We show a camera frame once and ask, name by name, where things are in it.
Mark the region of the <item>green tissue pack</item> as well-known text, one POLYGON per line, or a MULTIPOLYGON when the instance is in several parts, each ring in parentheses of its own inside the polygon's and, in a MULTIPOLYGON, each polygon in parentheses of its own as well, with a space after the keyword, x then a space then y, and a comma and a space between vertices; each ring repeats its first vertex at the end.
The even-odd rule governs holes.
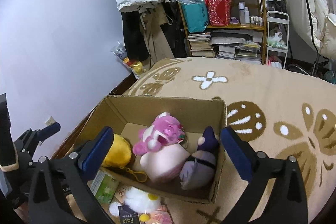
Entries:
POLYGON ((98 170, 89 188, 100 204, 110 204, 120 182, 109 173, 98 170))

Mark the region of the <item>black face product box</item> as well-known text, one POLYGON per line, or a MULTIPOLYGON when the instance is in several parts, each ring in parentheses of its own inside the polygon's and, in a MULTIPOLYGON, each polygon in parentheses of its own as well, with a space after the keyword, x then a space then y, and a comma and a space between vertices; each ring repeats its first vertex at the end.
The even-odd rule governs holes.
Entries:
POLYGON ((140 224, 138 213, 127 205, 118 207, 119 219, 121 224, 140 224))

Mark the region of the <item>yellow plush toy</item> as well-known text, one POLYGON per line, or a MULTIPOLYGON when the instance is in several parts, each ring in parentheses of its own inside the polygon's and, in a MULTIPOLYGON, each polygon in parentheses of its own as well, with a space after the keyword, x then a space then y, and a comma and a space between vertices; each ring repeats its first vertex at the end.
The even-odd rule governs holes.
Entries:
POLYGON ((120 168, 129 164, 132 157, 131 146, 122 136, 114 134, 110 147, 101 166, 105 168, 120 168))

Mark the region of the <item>white fluffy plush toy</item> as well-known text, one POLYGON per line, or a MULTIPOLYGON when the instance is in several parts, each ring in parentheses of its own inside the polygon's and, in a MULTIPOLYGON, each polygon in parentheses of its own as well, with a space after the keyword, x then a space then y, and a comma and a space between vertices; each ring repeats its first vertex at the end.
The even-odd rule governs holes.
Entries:
POLYGON ((117 188, 114 198, 109 205, 110 215, 118 217, 118 208, 121 205, 126 205, 138 213, 139 220, 146 222, 150 220, 151 213, 154 213, 161 207, 161 198, 133 186, 122 185, 117 188))

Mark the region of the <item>purple plush doll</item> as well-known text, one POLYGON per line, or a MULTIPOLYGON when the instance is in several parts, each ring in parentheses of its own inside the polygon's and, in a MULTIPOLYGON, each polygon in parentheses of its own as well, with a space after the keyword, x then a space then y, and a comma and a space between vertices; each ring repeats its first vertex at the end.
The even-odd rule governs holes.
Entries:
POLYGON ((219 147, 213 128, 208 126, 198 139, 197 150, 186 159, 179 174, 183 190, 201 188, 213 179, 219 147))

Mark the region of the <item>pink round plush toy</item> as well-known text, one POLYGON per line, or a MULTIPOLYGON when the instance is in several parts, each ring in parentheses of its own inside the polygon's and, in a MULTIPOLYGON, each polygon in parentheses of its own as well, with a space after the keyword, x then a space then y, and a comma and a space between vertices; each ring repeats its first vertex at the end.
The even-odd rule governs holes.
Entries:
POLYGON ((154 183, 164 183, 179 176, 185 161, 191 154, 180 144, 161 148, 158 152, 148 152, 141 156, 139 164, 154 183))

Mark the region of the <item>pink plush bear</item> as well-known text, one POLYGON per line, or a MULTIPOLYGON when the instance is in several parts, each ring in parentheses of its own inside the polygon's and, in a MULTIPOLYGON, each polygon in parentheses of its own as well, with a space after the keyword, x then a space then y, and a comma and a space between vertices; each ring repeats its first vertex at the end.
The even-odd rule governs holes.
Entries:
POLYGON ((158 152, 162 147, 181 144, 187 137, 180 121, 168 112, 159 114, 151 126, 138 132, 138 142, 133 145, 133 153, 143 156, 148 152, 158 152))

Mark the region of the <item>pink plastic pack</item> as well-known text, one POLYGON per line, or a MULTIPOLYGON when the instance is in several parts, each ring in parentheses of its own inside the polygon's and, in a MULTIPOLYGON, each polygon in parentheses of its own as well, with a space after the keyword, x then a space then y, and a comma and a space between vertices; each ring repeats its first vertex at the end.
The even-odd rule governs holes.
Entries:
POLYGON ((153 224, 173 224, 171 215, 166 205, 161 205, 158 210, 150 213, 150 219, 146 223, 153 224))

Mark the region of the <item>clear bag of toys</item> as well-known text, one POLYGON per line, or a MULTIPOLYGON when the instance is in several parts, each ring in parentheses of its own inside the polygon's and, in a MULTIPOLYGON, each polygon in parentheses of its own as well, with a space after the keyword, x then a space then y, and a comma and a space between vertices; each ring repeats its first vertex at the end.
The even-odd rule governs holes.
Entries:
POLYGON ((124 42, 117 42, 117 45, 112 48, 112 53, 118 58, 118 61, 125 66, 131 73, 133 73, 134 77, 138 80, 140 79, 146 72, 145 67, 142 62, 137 60, 131 60, 126 52, 126 47, 124 42))

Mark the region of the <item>black hanging coat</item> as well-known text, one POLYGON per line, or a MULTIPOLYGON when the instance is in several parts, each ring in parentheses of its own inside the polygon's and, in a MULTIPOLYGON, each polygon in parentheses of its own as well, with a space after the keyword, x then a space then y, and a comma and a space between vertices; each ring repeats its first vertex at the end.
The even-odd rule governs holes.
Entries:
POLYGON ((138 11, 122 12, 123 41, 130 60, 145 61, 149 58, 143 34, 140 30, 138 11))

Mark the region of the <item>beige hanging coat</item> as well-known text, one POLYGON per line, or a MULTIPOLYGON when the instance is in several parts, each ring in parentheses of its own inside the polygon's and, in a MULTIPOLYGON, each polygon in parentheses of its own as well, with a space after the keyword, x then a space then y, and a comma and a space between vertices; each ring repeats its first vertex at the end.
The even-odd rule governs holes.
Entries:
POLYGON ((149 52, 149 66, 152 67, 159 60, 174 57, 171 47, 161 29, 161 25, 168 24, 168 18, 163 5, 159 4, 154 9, 147 9, 140 14, 141 33, 149 52))

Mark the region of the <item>stack of books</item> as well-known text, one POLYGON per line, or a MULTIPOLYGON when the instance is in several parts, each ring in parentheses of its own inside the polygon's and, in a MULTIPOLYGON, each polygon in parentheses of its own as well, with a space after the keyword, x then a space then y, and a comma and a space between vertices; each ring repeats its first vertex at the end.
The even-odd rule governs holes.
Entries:
POLYGON ((210 44, 211 32, 202 32, 196 34, 188 34, 190 52, 192 56, 198 57, 215 57, 215 51, 210 44))

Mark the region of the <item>wooden shelf unit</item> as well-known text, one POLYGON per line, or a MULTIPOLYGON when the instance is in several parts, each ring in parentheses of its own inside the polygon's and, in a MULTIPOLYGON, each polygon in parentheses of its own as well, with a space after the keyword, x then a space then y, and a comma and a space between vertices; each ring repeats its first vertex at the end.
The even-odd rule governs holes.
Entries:
POLYGON ((262 32, 262 40, 260 42, 260 55, 261 55, 261 63, 265 64, 266 62, 266 4, 265 0, 231 0, 230 2, 225 2, 224 4, 220 4, 219 7, 222 9, 223 13, 221 16, 226 17, 226 25, 215 23, 212 24, 209 21, 208 25, 206 25, 205 30, 212 30, 212 29, 244 29, 244 30, 254 30, 258 32, 262 32), (231 22, 231 18, 233 16, 239 16, 239 3, 243 2, 247 5, 250 13, 252 15, 257 15, 258 17, 262 18, 262 21, 259 24, 252 24, 252 23, 242 23, 241 20, 237 24, 231 22))

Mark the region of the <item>red patterned bag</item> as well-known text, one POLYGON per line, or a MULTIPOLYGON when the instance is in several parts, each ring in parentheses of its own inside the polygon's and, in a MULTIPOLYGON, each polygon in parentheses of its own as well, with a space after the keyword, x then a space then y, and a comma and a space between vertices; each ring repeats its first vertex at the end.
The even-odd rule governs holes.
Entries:
POLYGON ((211 26, 228 26, 232 0, 205 0, 211 26))

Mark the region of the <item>upper white wall socket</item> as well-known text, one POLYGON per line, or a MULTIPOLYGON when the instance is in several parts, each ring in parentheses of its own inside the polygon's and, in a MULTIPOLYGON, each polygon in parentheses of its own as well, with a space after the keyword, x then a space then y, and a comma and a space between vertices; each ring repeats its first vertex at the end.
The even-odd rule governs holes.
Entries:
POLYGON ((56 123, 56 120, 55 120, 52 116, 50 116, 50 117, 48 118, 48 120, 46 120, 46 122, 45 122, 45 124, 46 124, 47 126, 52 125, 52 124, 54 124, 54 123, 56 123))

